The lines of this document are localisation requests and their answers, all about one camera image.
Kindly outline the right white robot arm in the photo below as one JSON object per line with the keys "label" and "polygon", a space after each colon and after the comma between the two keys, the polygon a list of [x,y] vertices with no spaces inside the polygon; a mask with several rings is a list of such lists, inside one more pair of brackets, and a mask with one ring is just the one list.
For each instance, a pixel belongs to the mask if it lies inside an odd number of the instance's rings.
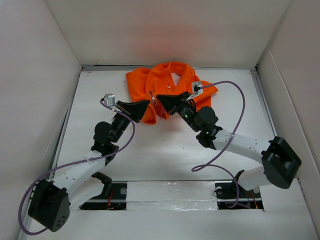
{"label": "right white robot arm", "polygon": [[243,197],[249,190],[266,185],[290,188],[302,161],[284,138],[261,140],[231,133],[217,126],[218,117],[210,106],[196,109],[187,91],[179,95],[159,94],[157,100],[167,114],[179,114],[198,133],[196,139],[203,147],[234,153],[260,164],[237,173],[237,181],[231,184],[235,196]]}

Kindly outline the orange zip jacket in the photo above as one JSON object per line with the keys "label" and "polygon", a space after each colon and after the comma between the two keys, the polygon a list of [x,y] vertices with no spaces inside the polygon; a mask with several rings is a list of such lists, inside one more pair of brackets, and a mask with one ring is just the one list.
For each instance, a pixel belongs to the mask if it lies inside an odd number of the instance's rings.
{"label": "orange zip jacket", "polygon": [[179,95],[192,92],[192,83],[199,81],[195,70],[183,62],[160,63],[153,68],[139,67],[125,75],[128,93],[133,102],[149,100],[142,122],[155,125],[158,118],[170,116],[157,100],[157,95]]}

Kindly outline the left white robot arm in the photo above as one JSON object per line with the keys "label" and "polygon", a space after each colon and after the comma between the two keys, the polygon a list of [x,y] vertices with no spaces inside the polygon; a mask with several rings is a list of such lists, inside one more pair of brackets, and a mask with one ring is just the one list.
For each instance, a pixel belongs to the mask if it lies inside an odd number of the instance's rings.
{"label": "left white robot arm", "polygon": [[95,126],[94,143],[85,159],[66,164],[69,169],[51,180],[41,177],[36,181],[27,214],[45,230],[61,229],[70,215],[71,196],[91,177],[98,177],[99,170],[122,151],[116,143],[129,125],[140,122],[149,104],[149,100],[118,101],[112,108],[112,121],[101,121]]}

